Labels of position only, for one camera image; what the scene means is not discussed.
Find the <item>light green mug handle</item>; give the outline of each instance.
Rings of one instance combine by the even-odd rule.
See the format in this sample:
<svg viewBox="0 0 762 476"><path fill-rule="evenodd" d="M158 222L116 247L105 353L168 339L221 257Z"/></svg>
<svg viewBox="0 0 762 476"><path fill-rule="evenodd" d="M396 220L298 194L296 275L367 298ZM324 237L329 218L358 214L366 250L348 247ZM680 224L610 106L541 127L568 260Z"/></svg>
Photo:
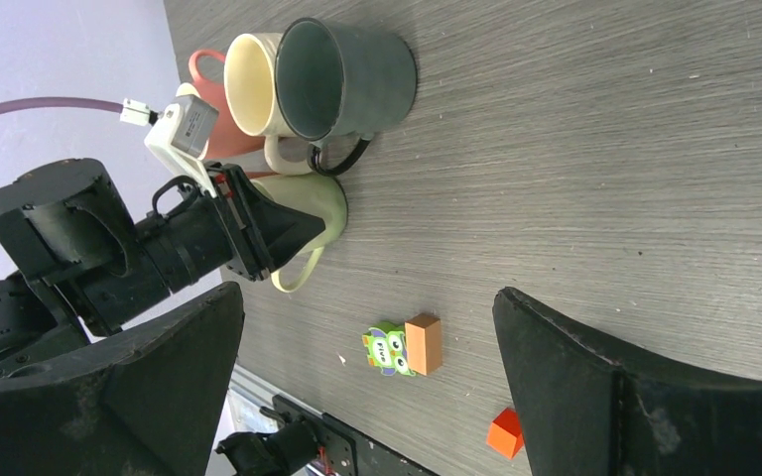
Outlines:
<svg viewBox="0 0 762 476"><path fill-rule="evenodd" d="M303 271L300 273L300 276L287 286L282 284L282 270L281 269L271 273L270 280L273 282L273 286L275 286L276 289L281 291L282 293L292 293L298 290L299 288L301 288L302 285L305 283L305 281L308 280L308 277L311 275L311 272L314 270L314 267L317 265L317 262L319 261L319 257L322 256L322 250L324 249L325 249L324 246L320 246L319 248L316 248L315 250L311 251L311 255L308 257L308 262L305 263L305 267L303 268Z"/></svg>

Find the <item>mug handle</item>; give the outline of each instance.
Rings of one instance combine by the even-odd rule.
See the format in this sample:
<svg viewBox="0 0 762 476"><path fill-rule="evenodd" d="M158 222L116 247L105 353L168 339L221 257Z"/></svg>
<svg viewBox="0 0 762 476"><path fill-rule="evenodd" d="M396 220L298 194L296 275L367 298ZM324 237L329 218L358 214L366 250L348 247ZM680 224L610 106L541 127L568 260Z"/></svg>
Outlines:
<svg viewBox="0 0 762 476"><path fill-rule="evenodd" d="M199 68L197 67L197 62L202 57L212 57L220 62L226 63L226 55L224 55L223 53L217 50L197 50L196 52L192 53L189 58L189 73L191 74L191 79L193 79L194 82L198 82L198 81L214 82L211 79L203 76L202 73L199 72Z"/></svg>
<svg viewBox="0 0 762 476"><path fill-rule="evenodd" d="M300 276L287 286L282 284L282 270L281 269L271 273L270 281L273 282L273 286L276 287L276 289L281 291L282 293L292 293L298 290L305 283L305 281L308 280L308 277L311 275L311 272L314 270L314 267L317 266L319 257L322 256L322 250L324 249L325 249L324 246L320 246L319 248L316 248L315 250L311 251L311 255L308 258L308 262L305 263L305 267L303 268L303 271L300 273Z"/></svg>
<svg viewBox="0 0 762 476"><path fill-rule="evenodd" d="M282 153L279 152L279 136L264 138L264 160L271 171L283 176L303 176L311 173L311 167L307 162L291 162L282 158Z"/></svg>
<svg viewBox="0 0 762 476"><path fill-rule="evenodd" d="M308 157L308 166L312 171L320 174L321 176L337 177L351 169L352 166L357 163L357 160L360 159L360 156L362 156L364 151L366 151L366 147L369 146L369 141L372 140L372 137L373 134L361 136L361 138L357 141L357 144L355 144L354 149L352 149L352 152L346 156L346 159L331 169L324 168L320 163L320 159L322 157L322 149L318 146L312 145L311 152Z"/></svg>

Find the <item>gray wooden tabletop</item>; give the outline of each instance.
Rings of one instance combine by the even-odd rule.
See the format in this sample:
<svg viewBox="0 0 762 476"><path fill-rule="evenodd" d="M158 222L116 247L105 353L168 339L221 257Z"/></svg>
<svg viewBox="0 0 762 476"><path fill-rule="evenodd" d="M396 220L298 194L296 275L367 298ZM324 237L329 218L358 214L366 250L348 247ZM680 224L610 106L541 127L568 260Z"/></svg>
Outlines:
<svg viewBox="0 0 762 476"><path fill-rule="evenodd" d="M184 77L193 50L303 16L387 28L419 62L410 116L342 177L349 225L310 281L242 283L246 368L443 475L530 471L485 444L511 403L505 286L762 379L762 1L166 4ZM421 311L444 366L382 377L361 334Z"/></svg>

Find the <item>black mug handle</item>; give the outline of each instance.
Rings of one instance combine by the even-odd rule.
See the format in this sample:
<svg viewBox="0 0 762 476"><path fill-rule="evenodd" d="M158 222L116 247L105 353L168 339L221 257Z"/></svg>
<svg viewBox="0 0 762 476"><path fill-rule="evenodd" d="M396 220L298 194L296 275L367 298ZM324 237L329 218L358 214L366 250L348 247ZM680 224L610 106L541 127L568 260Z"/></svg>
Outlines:
<svg viewBox="0 0 762 476"><path fill-rule="evenodd" d="M322 149L317 146L311 146L311 153L308 157L308 166L311 167L312 171L320 174L321 176L337 177L355 165L357 160L360 159L360 156L363 155L363 152L366 151L366 147L369 145L371 140L372 139L361 138L359 141L357 141L354 149L352 149L352 152L349 153L346 159L331 169L324 168L320 163L322 158Z"/></svg>

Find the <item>red mug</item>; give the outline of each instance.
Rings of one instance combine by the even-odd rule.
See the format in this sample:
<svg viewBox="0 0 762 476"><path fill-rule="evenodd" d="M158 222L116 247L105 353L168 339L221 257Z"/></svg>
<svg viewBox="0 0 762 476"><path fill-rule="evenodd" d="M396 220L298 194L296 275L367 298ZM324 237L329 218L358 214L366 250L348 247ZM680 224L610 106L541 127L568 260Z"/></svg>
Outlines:
<svg viewBox="0 0 762 476"><path fill-rule="evenodd" d="M197 62L202 57L212 57L220 62L226 62L226 56L215 50L197 50L194 52L189 58L189 72L192 82L189 85L185 83L181 85L180 89L177 90L177 95L194 93L210 104L211 107L217 109L217 123L214 124L211 135L208 136L208 146L203 158L220 160L260 150L264 147L264 138L244 134L232 119L232 113L229 112L229 105L226 103L226 90L223 88L223 81L214 82L199 72Z"/></svg>

